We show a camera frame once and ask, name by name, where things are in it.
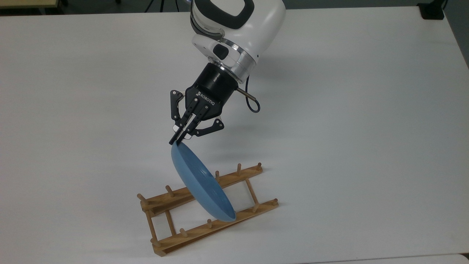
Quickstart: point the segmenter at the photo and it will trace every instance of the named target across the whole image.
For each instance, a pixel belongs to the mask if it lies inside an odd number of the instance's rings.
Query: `black button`
[[[215,55],[219,57],[221,60],[224,60],[228,55],[228,48],[223,45],[217,44],[213,48],[213,53],[215,53]]]

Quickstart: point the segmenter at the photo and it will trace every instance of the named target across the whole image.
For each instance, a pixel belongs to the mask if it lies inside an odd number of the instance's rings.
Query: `blue plate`
[[[209,214],[224,222],[236,220],[227,195],[194,152],[184,143],[174,143],[171,158],[187,189]]]

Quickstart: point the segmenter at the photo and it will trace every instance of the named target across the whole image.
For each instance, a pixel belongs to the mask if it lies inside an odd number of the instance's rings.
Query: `dish rack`
[[[173,191],[171,187],[167,185],[167,193],[160,194],[152,198],[145,198],[143,195],[137,194],[137,197],[140,199],[140,206],[146,215],[148,226],[150,227],[150,242],[153,246],[153,251],[155,254],[158,256],[166,256],[173,251],[195,243],[230,226],[234,226],[235,224],[277,208],[279,206],[277,199],[259,203],[256,194],[254,193],[249,178],[259,175],[262,172],[263,170],[261,163],[258,163],[257,166],[243,170],[241,170],[241,164],[239,163],[235,172],[223,176],[220,176],[219,171],[216,171],[215,179],[220,184],[221,188],[226,188],[233,184],[245,181],[249,192],[251,193],[252,200],[254,201],[254,206],[237,212],[236,220],[233,222],[222,222],[219,220],[212,221],[211,219],[208,219],[207,223],[198,227],[189,230],[184,230],[184,228],[181,228],[179,229],[179,233],[176,232],[174,227],[170,210],[195,200],[186,187]],[[166,214],[171,236],[158,240],[152,218],[162,213]]]

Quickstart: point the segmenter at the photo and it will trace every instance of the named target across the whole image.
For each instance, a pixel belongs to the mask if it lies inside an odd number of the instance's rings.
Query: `table surface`
[[[1,0],[2,8],[54,8],[59,0]]]
[[[207,60],[188,13],[0,17],[5,263],[310,263],[469,251],[469,70],[447,20],[417,7],[288,10],[249,112],[186,144],[280,206],[164,258],[137,193],[184,187],[169,91]],[[226,189],[252,206],[244,184]],[[191,202],[176,228],[209,215]],[[170,235],[164,216],[159,238]]]

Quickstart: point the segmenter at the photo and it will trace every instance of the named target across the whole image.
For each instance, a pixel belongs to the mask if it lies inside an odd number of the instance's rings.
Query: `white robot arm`
[[[219,116],[235,90],[255,100],[238,84],[246,81],[284,18],[282,0],[192,0],[190,22],[197,33],[192,43],[209,63],[185,92],[171,91],[175,121],[171,145],[223,129]],[[178,103],[184,96],[186,112],[180,117]],[[201,121],[212,118],[211,127],[196,129]]]

